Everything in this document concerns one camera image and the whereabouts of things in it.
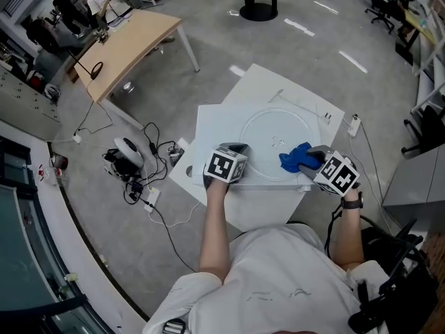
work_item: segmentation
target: wristwatch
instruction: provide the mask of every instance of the wristwatch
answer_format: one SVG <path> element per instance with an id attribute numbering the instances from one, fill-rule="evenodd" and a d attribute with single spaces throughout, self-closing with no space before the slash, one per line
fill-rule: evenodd
<path id="1" fill-rule="evenodd" d="M 352 202 L 348 202 L 341 197 L 341 207 L 343 209 L 363 208 L 363 193 L 359 192 L 359 198 L 357 200 L 353 200 Z"/>

